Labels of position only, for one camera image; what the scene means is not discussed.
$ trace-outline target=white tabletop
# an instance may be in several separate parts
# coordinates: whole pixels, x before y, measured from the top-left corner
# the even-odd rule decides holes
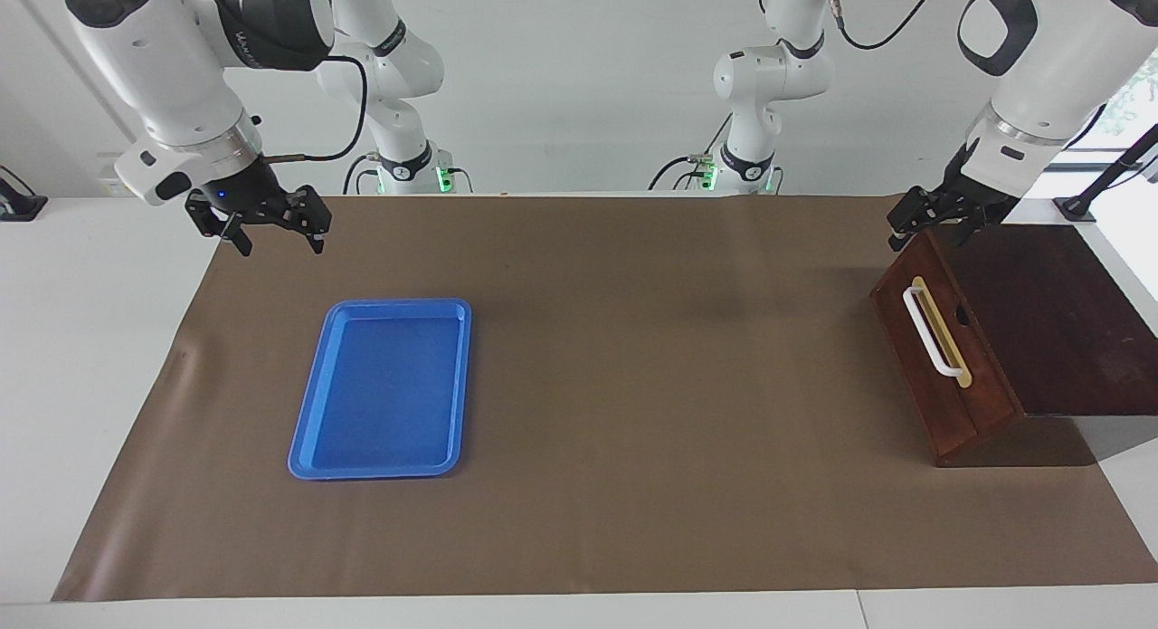
[[[1026,200],[1017,220],[1056,218]],[[1083,234],[1158,328],[1158,302],[1095,226]],[[0,226],[0,627],[1156,626],[1158,585],[46,605],[213,250],[181,205],[53,200]],[[1102,468],[1158,551],[1158,443]]]

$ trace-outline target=brown paper sheet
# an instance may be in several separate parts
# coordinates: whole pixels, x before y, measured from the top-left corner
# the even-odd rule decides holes
[[[936,469],[868,291],[892,200],[331,199],[219,250],[57,600],[1158,580],[1100,469]],[[339,300],[475,310],[463,459],[299,482]]]

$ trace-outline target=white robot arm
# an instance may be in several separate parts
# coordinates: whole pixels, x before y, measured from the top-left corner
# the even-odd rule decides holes
[[[777,43],[731,52],[716,64],[716,93],[732,109],[732,130],[712,149],[716,189],[767,188],[780,134],[772,102],[814,97],[833,83],[833,61],[824,52],[828,0],[763,1]]]
[[[959,241],[999,224],[1098,107],[1158,46],[1158,0],[970,0],[958,30],[970,63],[999,76],[933,191],[889,213],[895,250],[924,226],[962,220]]]
[[[359,60],[369,75],[366,125],[378,146],[378,171],[389,195],[447,192],[452,158],[426,138],[422,118],[405,97],[442,88],[445,70],[434,47],[410,31],[390,0],[334,0],[340,36],[335,54]],[[318,81],[325,93],[358,105],[360,81],[349,70],[323,64]]]
[[[243,225],[293,229],[321,254],[329,209],[309,186],[279,186],[222,73],[317,67],[334,44],[330,0],[65,1],[81,43],[145,123],[147,138],[116,163],[132,192],[153,205],[186,195],[197,228],[244,255]]]

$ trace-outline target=wooden box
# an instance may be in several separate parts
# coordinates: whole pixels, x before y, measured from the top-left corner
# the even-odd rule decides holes
[[[951,232],[872,292],[937,465],[1092,465],[1158,437],[1158,339],[1072,226]]]

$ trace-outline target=blue plastic tray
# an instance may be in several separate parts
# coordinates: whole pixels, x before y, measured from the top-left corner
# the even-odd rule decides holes
[[[301,480],[435,477],[459,461],[466,300],[347,300],[325,317],[290,470]]]

